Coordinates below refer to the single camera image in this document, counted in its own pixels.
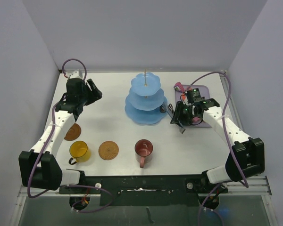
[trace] glass panel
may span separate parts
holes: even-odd
[[[220,197],[217,211],[225,226],[269,226],[267,214],[260,195]],[[92,197],[85,210],[99,206],[100,198]],[[150,214],[142,206],[108,207],[105,210],[90,213],[71,213],[69,197],[39,197],[26,199],[20,226],[196,226],[198,207],[185,205],[151,206]],[[217,215],[211,211],[202,212],[202,226],[221,226]]]

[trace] red mug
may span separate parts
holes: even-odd
[[[140,163],[140,168],[143,168],[152,159],[153,145],[148,140],[139,140],[136,142],[134,149],[136,160]]]

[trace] cup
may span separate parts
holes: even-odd
[[[140,168],[143,168],[152,159],[153,145],[148,140],[139,140],[136,142],[134,149],[136,160],[140,163]]]
[[[74,165],[77,162],[84,162],[90,159],[91,151],[87,144],[83,141],[75,141],[69,148],[70,155],[72,156],[68,163]]]

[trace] cable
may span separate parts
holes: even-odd
[[[209,199],[208,201],[213,202],[221,193],[225,192],[226,188],[224,188],[223,190],[221,190],[220,192],[217,191],[217,193],[215,194],[215,196],[212,199]]]
[[[98,190],[101,190],[101,191],[103,191],[103,192],[106,192],[107,194],[109,194],[109,195],[112,197],[111,201],[110,201],[108,204],[106,204],[106,205],[104,205],[104,206],[102,206],[102,207],[100,207],[100,208],[98,208],[98,209],[95,209],[95,210],[77,210],[77,209],[75,209],[75,206],[76,206],[76,204],[79,204],[79,203],[81,202],[81,200],[80,200],[80,201],[77,201],[77,202],[75,202],[75,203],[71,206],[71,209],[73,208],[73,209],[74,209],[76,212],[78,212],[78,213],[94,213],[94,212],[103,210],[103,209],[105,209],[106,207],[110,206],[110,205],[112,204],[113,200],[114,200],[114,199],[113,199],[113,195],[112,195],[109,191],[107,191],[107,190],[105,190],[105,189],[103,189],[103,188],[93,187],[93,186],[85,186],[85,185],[68,185],[67,187],[82,187],[82,188],[98,189]]]
[[[227,75],[226,75],[225,73],[223,73],[223,72],[210,72],[210,73],[207,73],[207,74],[205,74],[205,75],[202,75],[202,76],[200,76],[198,79],[196,79],[194,82],[192,82],[191,85],[188,86],[185,91],[187,91],[187,90],[188,90],[192,85],[194,85],[198,80],[200,80],[200,79],[202,79],[202,78],[204,78],[204,77],[206,77],[206,76],[208,76],[208,75],[210,75],[210,74],[215,74],[215,73],[218,73],[218,74],[221,74],[222,76],[224,76],[224,77],[226,78],[227,82],[228,82],[228,85],[229,85],[228,95],[227,95],[226,102],[225,102],[225,105],[224,105],[223,110],[222,110],[222,116],[224,116],[224,115],[225,115],[226,107],[228,106],[228,102],[230,101],[230,97],[231,97],[231,93],[232,93],[231,81],[229,80],[229,78],[227,77]],[[232,155],[232,158],[233,158],[233,160],[234,160],[234,162],[235,162],[235,164],[236,164],[236,166],[237,166],[237,169],[238,169],[238,171],[239,171],[239,173],[240,173],[240,175],[241,175],[241,177],[242,177],[242,179],[243,179],[243,181],[244,181],[244,183],[243,183],[242,181],[241,181],[241,183],[242,183],[245,187],[248,188],[248,187],[249,187],[249,184],[247,183],[246,177],[245,177],[245,175],[244,175],[244,173],[243,173],[243,171],[242,171],[242,169],[241,169],[241,167],[240,167],[240,165],[239,165],[239,163],[238,163],[238,161],[237,161],[237,158],[236,158],[236,156],[235,156],[235,154],[234,154],[234,151],[233,151],[233,149],[232,149],[231,142],[230,142],[230,138],[229,138],[229,136],[228,136],[228,134],[227,134],[226,125],[225,125],[225,118],[224,118],[224,117],[222,118],[222,125],[223,125],[223,129],[224,129],[224,132],[225,132],[225,138],[226,138],[226,142],[227,142],[228,148],[230,149],[230,153],[231,153],[231,155]]]
[[[83,203],[88,204],[88,202],[86,201],[86,197],[87,197],[87,195],[89,194],[90,190],[91,190],[91,188],[87,188],[86,194],[82,197],[82,200],[81,200],[81,201],[82,201],[82,204],[83,204]]]
[[[198,210],[198,216],[197,216],[197,219],[198,219],[198,226],[200,226],[200,214],[201,214],[201,210],[202,210],[202,208],[203,208],[203,205],[206,203],[206,201],[207,201],[208,198],[211,196],[211,194],[212,194],[217,188],[219,188],[219,186],[221,186],[221,183],[217,184],[217,185],[212,189],[212,191],[210,191],[210,193],[207,195],[207,197],[203,200],[202,204],[200,205],[199,210]],[[223,222],[223,219],[222,219],[221,215],[220,215],[217,211],[215,211],[215,210],[212,210],[212,209],[210,209],[210,208],[207,208],[207,209],[209,209],[209,210],[213,211],[214,213],[216,213],[217,216],[218,216],[218,217],[220,218],[220,220],[221,220],[222,226],[224,226],[224,222]]]
[[[34,175],[34,172],[37,168],[37,165],[39,164],[39,161],[40,161],[40,158],[45,150],[45,148],[47,147],[49,141],[51,140],[51,137],[53,135],[53,132],[55,131],[55,124],[56,124],[56,118],[55,118],[55,107],[57,106],[58,102],[52,107],[52,110],[51,110],[51,116],[52,116],[52,128],[51,128],[51,131],[50,131],[50,134],[49,136],[47,137],[43,147],[41,148],[41,151],[40,153],[38,154],[38,157],[36,159],[36,161],[34,162],[34,165],[33,165],[33,168],[32,168],[32,171],[30,173],[30,176],[29,176],[29,179],[28,179],[28,183],[27,183],[27,196],[31,199],[33,198],[36,198],[42,194],[44,194],[45,192],[49,191],[49,189],[47,190],[44,190],[42,191],[41,193],[37,194],[37,195],[31,195],[30,193],[30,188],[31,188],[31,185],[32,185],[32,180],[33,180],[33,175]]]
[[[80,61],[80,60],[78,60],[78,59],[75,59],[75,58],[68,59],[68,60],[66,60],[66,61],[63,63],[63,65],[62,65],[62,72],[63,72],[64,76],[66,77],[66,72],[65,72],[65,70],[64,70],[64,66],[65,66],[65,64],[66,64],[67,62],[72,61],[72,60],[77,61],[77,62],[79,62],[79,63],[82,64],[82,66],[83,66],[83,68],[84,68],[84,70],[85,70],[85,76],[84,76],[83,80],[85,80],[86,77],[87,77],[87,69],[86,69],[86,67],[85,67],[85,65],[83,64],[82,61]],[[30,190],[31,190],[31,185],[32,185],[32,180],[33,180],[34,172],[35,172],[35,170],[36,170],[36,168],[37,168],[37,165],[39,164],[40,158],[41,158],[41,156],[42,156],[42,154],[43,154],[45,148],[47,147],[47,145],[48,145],[49,141],[51,140],[51,137],[52,137],[52,135],[53,135],[53,133],[54,133],[54,131],[55,131],[55,127],[56,127],[56,125],[55,125],[55,124],[56,124],[55,107],[56,107],[57,104],[58,104],[58,102],[52,107],[52,110],[51,110],[52,128],[51,128],[50,134],[49,134],[49,136],[47,137],[47,139],[46,139],[46,141],[45,141],[43,147],[41,148],[40,153],[38,154],[38,157],[37,157],[37,159],[36,159],[36,161],[35,161],[35,163],[34,163],[34,165],[33,165],[32,171],[31,171],[30,176],[29,176],[29,179],[28,179],[28,183],[27,183],[27,196],[28,196],[29,198],[31,198],[31,199],[36,198],[36,197],[39,197],[40,195],[42,195],[42,194],[44,194],[45,192],[49,191],[49,189],[47,189],[47,190],[44,190],[44,191],[42,191],[41,193],[39,193],[39,194],[37,194],[37,195],[31,195],[31,191],[30,191]]]
[[[70,58],[70,59],[66,60],[66,61],[63,63],[63,65],[62,65],[62,72],[63,72],[63,74],[64,74],[64,77],[66,77],[66,72],[65,72],[65,70],[64,70],[64,66],[65,66],[65,64],[66,64],[67,62],[72,61],[72,60],[79,62],[79,63],[83,66],[84,71],[85,71],[85,76],[84,76],[83,80],[85,81],[85,79],[86,79],[86,77],[87,77],[87,69],[86,69],[86,67],[85,67],[85,65],[83,64],[82,61],[80,61],[80,60],[78,60],[78,59],[75,59],[75,58]]]

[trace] blue tiered cake stand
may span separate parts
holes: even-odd
[[[125,111],[138,124],[158,123],[166,112],[160,107],[167,106],[164,91],[160,88],[160,79],[153,73],[140,73],[131,80],[131,88],[126,98]]]

